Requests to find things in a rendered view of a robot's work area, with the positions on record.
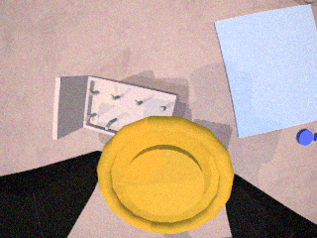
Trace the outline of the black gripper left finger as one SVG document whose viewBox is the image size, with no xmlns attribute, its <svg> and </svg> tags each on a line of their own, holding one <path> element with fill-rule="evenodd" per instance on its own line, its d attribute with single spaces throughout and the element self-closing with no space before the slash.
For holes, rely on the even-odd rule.
<svg viewBox="0 0 317 238">
<path fill-rule="evenodd" d="M 98 185 L 100 154 L 0 176 L 0 238 L 67 238 Z"/>
</svg>

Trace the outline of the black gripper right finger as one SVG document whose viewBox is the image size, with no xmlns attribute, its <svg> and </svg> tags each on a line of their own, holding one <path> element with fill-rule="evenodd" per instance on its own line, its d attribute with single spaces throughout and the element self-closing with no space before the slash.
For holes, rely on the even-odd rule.
<svg viewBox="0 0 317 238">
<path fill-rule="evenodd" d="M 317 238 L 317 225 L 234 174 L 226 202 L 233 238 Z"/>
</svg>

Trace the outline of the grey dish rack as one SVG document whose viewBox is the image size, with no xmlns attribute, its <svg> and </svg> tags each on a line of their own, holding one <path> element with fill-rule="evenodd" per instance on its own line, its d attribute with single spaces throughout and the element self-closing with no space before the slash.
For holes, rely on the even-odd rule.
<svg viewBox="0 0 317 238">
<path fill-rule="evenodd" d="M 88 128 L 115 136 L 147 116 L 173 116 L 178 94 L 98 75 L 56 79 L 53 140 Z"/>
</svg>

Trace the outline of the light blue flat mat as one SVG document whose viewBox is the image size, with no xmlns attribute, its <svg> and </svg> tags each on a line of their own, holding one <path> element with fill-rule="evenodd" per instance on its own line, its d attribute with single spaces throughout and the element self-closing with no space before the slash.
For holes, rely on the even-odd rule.
<svg viewBox="0 0 317 238">
<path fill-rule="evenodd" d="M 214 23 L 239 138 L 317 120 L 317 28 L 310 4 Z"/>
</svg>

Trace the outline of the yellow plate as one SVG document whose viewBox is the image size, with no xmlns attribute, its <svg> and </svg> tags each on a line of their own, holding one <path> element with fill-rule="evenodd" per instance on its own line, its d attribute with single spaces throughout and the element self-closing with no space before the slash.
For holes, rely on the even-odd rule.
<svg viewBox="0 0 317 238">
<path fill-rule="evenodd" d="M 123 221 L 151 233 L 197 229 L 229 201 L 230 155 L 207 128 L 182 116 L 126 124 L 103 147 L 98 185 Z"/>
</svg>

